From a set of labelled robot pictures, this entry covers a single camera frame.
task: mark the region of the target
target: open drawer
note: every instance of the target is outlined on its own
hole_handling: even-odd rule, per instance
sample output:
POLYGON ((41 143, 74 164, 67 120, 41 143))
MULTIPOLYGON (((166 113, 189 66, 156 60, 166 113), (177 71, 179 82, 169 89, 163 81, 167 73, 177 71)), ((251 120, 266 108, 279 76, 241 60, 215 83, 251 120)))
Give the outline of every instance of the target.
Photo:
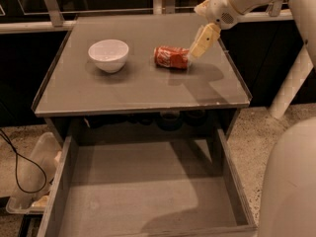
MULTIPOLYGON (((144 136, 159 139, 125 144, 107 138, 119 131, 132 135, 127 125, 73 125, 78 122, 70 130, 81 132, 65 139, 39 236, 256 235, 216 118, 195 127, 197 136, 185 125, 161 133, 149 125, 144 136), (100 143, 84 142, 102 136, 100 143)), ((138 133, 137 126, 131 130, 138 133)))

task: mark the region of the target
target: floor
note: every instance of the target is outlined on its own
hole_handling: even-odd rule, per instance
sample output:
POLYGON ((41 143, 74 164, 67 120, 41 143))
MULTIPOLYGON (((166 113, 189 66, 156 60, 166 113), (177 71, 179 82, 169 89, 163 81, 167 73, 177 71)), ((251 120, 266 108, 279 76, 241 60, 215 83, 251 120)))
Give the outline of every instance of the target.
MULTIPOLYGON (((269 154, 279 137, 300 120, 316 117, 316 104, 290 106, 280 119, 272 118, 266 108, 245 109, 238 117, 228 144, 249 205, 258 223, 262 182, 269 154)), ((38 138, 48 128, 33 125, 3 128, 18 151, 28 156, 38 138)), ((0 138, 0 198, 9 197, 16 185, 15 155, 0 138)), ((17 236, 21 215, 0 209, 0 236, 17 236)), ((32 229, 28 236, 34 236, 32 229)))

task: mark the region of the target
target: wire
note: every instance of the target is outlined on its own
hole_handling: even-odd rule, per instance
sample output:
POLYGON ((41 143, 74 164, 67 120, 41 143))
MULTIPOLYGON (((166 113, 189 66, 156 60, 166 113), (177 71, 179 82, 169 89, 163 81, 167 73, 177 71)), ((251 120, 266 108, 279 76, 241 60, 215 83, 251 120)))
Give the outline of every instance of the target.
POLYGON ((19 187, 19 189, 26 193, 26 194, 36 194, 38 192, 40 192, 45 186, 46 186, 46 183, 47 183, 47 176, 46 176, 46 172, 43 170, 43 168, 36 162, 32 161, 31 159, 25 157, 24 155, 21 155, 20 153, 18 153, 17 149, 15 148, 15 146, 13 145, 13 143, 11 142, 10 138, 7 136, 7 134, 0 128, 0 136, 11 146, 13 152, 15 153, 16 155, 16 168, 15 168, 15 176, 16 176, 16 182, 17 182, 17 185, 19 187), (35 191, 26 191, 25 189, 22 188, 22 186, 20 185, 20 182, 19 182, 19 178, 18 178, 18 165, 19 165, 19 156, 29 162, 31 162, 32 164, 36 165, 42 172, 43 174, 43 177, 44 177, 44 183, 43 185, 38 189, 38 190, 35 190, 35 191))

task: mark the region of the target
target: can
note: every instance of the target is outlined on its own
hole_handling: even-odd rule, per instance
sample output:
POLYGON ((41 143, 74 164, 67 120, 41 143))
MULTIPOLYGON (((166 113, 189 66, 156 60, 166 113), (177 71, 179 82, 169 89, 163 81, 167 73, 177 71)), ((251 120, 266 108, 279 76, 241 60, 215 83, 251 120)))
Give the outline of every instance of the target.
POLYGON ((161 45, 154 49, 155 63, 163 67, 187 69, 188 53, 186 48, 161 45))

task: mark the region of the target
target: white bowl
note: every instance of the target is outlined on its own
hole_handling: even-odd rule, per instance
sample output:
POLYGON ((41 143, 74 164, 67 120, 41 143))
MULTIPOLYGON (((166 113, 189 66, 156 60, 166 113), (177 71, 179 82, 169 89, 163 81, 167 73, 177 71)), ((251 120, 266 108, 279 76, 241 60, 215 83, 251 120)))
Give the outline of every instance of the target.
POLYGON ((128 45, 117 39, 96 42, 88 50, 96 66, 108 73, 118 72, 125 65, 128 52, 128 45))

